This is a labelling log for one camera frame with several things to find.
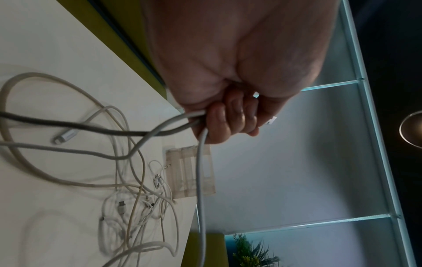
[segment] metal frame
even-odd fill
[[[366,122],[368,131],[371,135],[371,143],[373,147],[374,157],[377,160],[378,164],[378,174],[383,185],[385,201],[388,207],[387,214],[378,214],[373,216],[365,216],[358,218],[347,218],[347,219],[334,219],[320,222],[312,223],[302,223],[295,225],[284,225],[282,227],[269,227],[263,229],[255,229],[251,231],[246,231],[246,233],[259,233],[267,231],[284,231],[292,230],[299,228],[310,228],[318,226],[326,226],[335,223],[349,223],[355,221],[364,221],[372,219],[384,219],[390,218],[396,238],[396,245],[399,251],[400,260],[403,267],[417,267],[415,257],[413,254],[412,246],[409,239],[409,234],[407,232],[406,224],[404,221],[403,213],[400,206],[400,201],[397,195],[396,186],[394,184],[394,178],[391,173],[390,165],[388,162],[388,157],[386,153],[386,148],[384,141],[382,139],[382,133],[379,126],[374,100],[372,98],[371,89],[369,82],[367,80],[367,73],[362,58],[362,53],[360,51],[359,41],[357,38],[356,28],[353,21],[352,12],[350,10],[350,5],[348,0],[342,0],[340,5],[339,15],[341,22],[343,23],[343,29],[346,35],[347,44],[349,47],[350,56],[352,58],[353,67],[355,70],[356,79],[332,83],[332,84],[323,84],[318,86],[311,86],[304,88],[302,91],[317,90],[323,88],[332,88],[338,86],[344,86],[349,84],[357,84],[359,94],[361,97],[362,107],[365,112]]]

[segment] cord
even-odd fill
[[[83,123],[73,123],[73,122],[66,122],[66,121],[53,121],[53,120],[36,119],[36,118],[25,117],[25,116],[20,116],[20,115],[17,115],[17,114],[12,114],[12,113],[6,112],[7,98],[9,96],[12,88],[18,82],[20,82],[24,79],[27,79],[27,78],[32,78],[32,77],[45,78],[47,80],[51,80],[51,81],[58,82],[60,84],[66,85],[66,86],[74,89],[75,91],[83,94],[84,96],[86,96],[93,103],[95,103],[100,108],[100,110],[98,110],[96,113],[91,115]],[[119,123],[119,121],[109,112],[108,109],[115,109],[117,112],[119,112],[122,115],[122,117],[125,121],[125,123],[124,123],[125,127],[123,127]],[[98,126],[92,126],[90,121],[102,112],[107,113],[112,118],[112,120],[117,124],[117,126],[121,129],[121,131],[106,129],[106,128],[98,127]],[[177,214],[175,212],[175,206],[174,206],[173,200],[171,198],[170,199],[167,198],[167,192],[166,192],[164,186],[163,186],[163,192],[159,194],[159,193],[157,193],[153,190],[150,190],[148,187],[146,187],[143,184],[144,179],[145,179],[145,160],[144,160],[144,157],[143,157],[143,155],[142,155],[142,153],[140,152],[139,149],[142,147],[143,144],[145,144],[150,138],[152,138],[154,136],[166,136],[166,135],[170,135],[170,134],[175,134],[175,133],[180,132],[184,129],[187,129],[187,128],[190,128],[192,126],[203,123],[203,118],[199,118],[199,119],[196,119],[192,122],[184,124],[182,126],[174,128],[172,130],[166,130],[166,131],[164,130],[164,128],[166,128],[167,126],[169,126],[170,124],[172,124],[174,122],[177,122],[179,120],[186,119],[186,118],[202,117],[204,114],[205,114],[205,111],[202,110],[202,111],[186,113],[186,114],[182,114],[182,115],[179,115],[179,116],[175,116],[174,118],[171,118],[171,119],[161,123],[160,125],[158,125],[157,127],[155,127],[153,130],[151,130],[149,132],[129,131],[129,125],[127,123],[126,117],[116,107],[104,106],[98,100],[96,100],[94,97],[92,97],[90,94],[88,94],[84,90],[80,89],[79,87],[77,87],[77,86],[75,86],[75,85],[73,85],[73,84],[71,84],[71,83],[69,83],[65,80],[54,77],[52,75],[48,75],[48,74],[44,74],[44,73],[23,73],[23,74],[16,75],[16,76],[12,77],[11,79],[9,79],[3,85],[3,87],[0,91],[0,134],[2,135],[2,137],[4,139],[4,141],[0,141],[0,146],[7,146],[9,148],[9,150],[12,152],[12,154],[15,156],[15,158],[20,163],[22,163],[27,169],[29,169],[29,171],[31,171],[36,176],[38,176],[38,177],[40,177],[40,178],[42,178],[46,181],[49,181],[49,182],[53,182],[53,183],[57,183],[57,184],[61,184],[61,185],[67,185],[67,186],[77,186],[77,187],[100,187],[100,188],[127,187],[128,190],[130,190],[130,187],[134,187],[134,188],[137,188],[139,190],[137,192],[137,195],[136,195],[136,199],[135,199],[135,202],[134,202],[134,206],[132,208],[132,213],[130,215],[129,222],[127,223],[127,229],[125,229],[124,225],[121,224],[118,220],[115,221],[114,219],[109,219],[108,217],[103,216],[104,218],[107,218],[107,219],[104,219],[104,220],[115,221],[122,228],[122,230],[126,230],[126,236],[125,236],[125,239],[124,239],[124,243],[126,243],[126,246],[127,246],[127,249],[124,250],[124,246],[122,244],[123,252],[116,255],[115,257],[113,257],[103,267],[109,267],[114,262],[116,262],[117,260],[121,260],[121,259],[123,259],[123,257],[131,255],[133,252],[142,253],[142,252],[153,251],[153,250],[157,250],[157,249],[161,249],[161,248],[167,248],[170,251],[171,255],[174,257],[174,256],[177,255],[178,247],[179,247],[179,227],[178,227]],[[96,132],[96,133],[100,133],[100,134],[107,134],[107,135],[112,135],[112,136],[126,136],[126,137],[128,137],[129,151],[126,155],[119,156],[115,140],[114,141],[112,140],[113,150],[114,150],[114,153],[115,153],[114,156],[110,156],[110,155],[102,154],[102,153],[97,153],[97,152],[94,152],[94,151],[72,150],[72,149],[63,149],[63,148],[59,148],[59,147],[39,146],[39,145],[27,144],[27,143],[16,143],[16,142],[14,142],[14,140],[11,136],[7,120],[5,120],[5,119],[20,121],[20,122],[24,122],[24,123],[31,123],[31,124],[36,124],[36,125],[71,128],[71,129],[73,129],[73,131],[76,131],[75,129],[78,129],[78,130],[85,130],[85,131]],[[72,138],[76,133],[77,132],[71,132],[70,135],[64,136],[65,138],[63,140]],[[205,241],[206,241],[205,238],[206,238],[206,236],[205,236],[205,230],[204,230],[205,229],[205,225],[204,225],[204,204],[203,204],[203,197],[202,197],[202,190],[201,190],[201,176],[200,175],[201,175],[201,172],[202,172],[201,171],[202,150],[203,150],[205,139],[207,137],[207,133],[208,133],[208,130],[205,128],[200,135],[197,157],[196,157],[196,184],[197,184],[196,192],[197,192],[197,199],[198,199],[198,216],[200,218],[200,227],[201,227],[200,255],[199,255],[199,260],[198,260],[198,267],[203,266],[204,259],[205,259]],[[140,141],[138,141],[137,143],[135,143],[133,141],[133,139],[131,138],[131,136],[143,136],[143,138]],[[116,161],[116,174],[120,177],[120,179],[122,180],[122,183],[119,184],[119,183],[117,183],[117,180],[116,180],[115,184],[89,184],[89,183],[79,183],[79,182],[74,182],[74,181],[67,181],[67,180],[57,178],[57,177],[53,177],[53,176],[43,172],[42,170],[38,169],[34,165],[32,165],[23,156],[23,154],[19,151],[18,148],[38,149],[38,150],[72,153],[72,154],[84,154],[84,155],[91,155],[91,156],[102,157],[102,158],[105,158],[105,159],[114,160],[114,161]],[[137,151],[138,151],[138,153],[141,157],[142,165],[143,165],[141,179],[137,178],[137,175],[136,175],[136,172],[135,172],[135,169],[133,167],[132,160],[131,160],[131,157]],[[120,165],[118,164],[118,161],[121,161],[121,160],[122,161],[129,160],[129,165],[131,167],[132,174],[134,175],[135,179],[139,183],[139,186],[124,182],[124,179],[123,179],[124,171],[121,171]],[[151,194],[151,195],[155,195],[157,197],[157,200],[154,203],[154,208],[155,208],[155,205],[161,206],[162,203],[165,201],[166,202],[166,204],[165,204],[166,208],[167,208],[167,205],[170,205],[172,210],[173,210],[173,214],[175,216],[176,231],[177,231],[177,236],[176,236],[177,240],[176,240],[175,249],[173,249],[173,247],[170,244],[164,242],[165,238],[164,238],[164,229],[163,229],[163,219],[164,219],[163,214],[161,214],[162,216],[160,218],[161,219],[162,233],[163,233],[163,242],[152,241],[152,242],[141,243],[139,245],[136,245],[137,238],[135,238],[133,245],[130,247],[129,238],[130,238],[131,224],[132,224],[132,220],[134,218],[134,214],[136,212],[137,203],[139,202],[139,199],[140,199],[141,196],[148,195],[148,193]],[[138,231],[138,235],[141,234],[141,241],[140,242],[142,242],[143,233],[145,232],[145,228],[146,228],[145,225],[147,224],[149,218],[151,218],[151,216],[153,214],[153,210],[150,211],[150,213],[147,215],[147,217],[145,217],[146,219],[144,219],[144,218],[140,219],[140,224],[141,224],[140,227],[141,228]]]

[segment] white tabletop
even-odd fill
[[[83,88],[103,104],[120,108],[132,130],[149,130],[178,115],[176,109],[55,0],[2,1],[0,48],[0,85],[13,75],[28,71],[58,76]],[[13,90],[7,110],[78,121],[90,114],[94,106],[69,88],[31,79]],[[47,145],[57,129],[14,127],[11,132],[16,141]],[[167,138],[153,138],[142,152],[146,161],[163,162],[166,148],[195,143],[191,131],[184,131]],[[86,132],[65,146],[113,152],[106,137]],[[63,179],[93,183],[114,180],[113,161],[34,150],[25,150],[24,155],[45,172]],[[102,266],[108,258],[98,249],[98,219],[101,204],[112,190],[51,184],[16,165],[7,149],[0,148],[0,156],[0,266]],[[135,165],[138,170],[142,168],[138,157]],[[195,198],[184,198],[176,205],[181,225],[177,257],[173,258],[165,249],[149,252],[142,257],[142,266],[180,266],[195,204]],[[175,245],[171,209],[164,228],[166,241]],[[147,236],[147,241],[160,241],[160,228],[156,228],[156,233],[151,229]]]

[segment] potted plant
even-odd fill
[[[235,234],[233,236],[236,243],[237,252],[233,253],[233,258],[240,267],[278,267],[280,258],[277,256],[269,257],[269,246],[261,242],[256,247],[246,239],[244,234]]]

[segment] black ceiling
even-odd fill
[[[349,0],[417,265],[422,266],[422,150],[398,128],[422,110],[422,1]]]

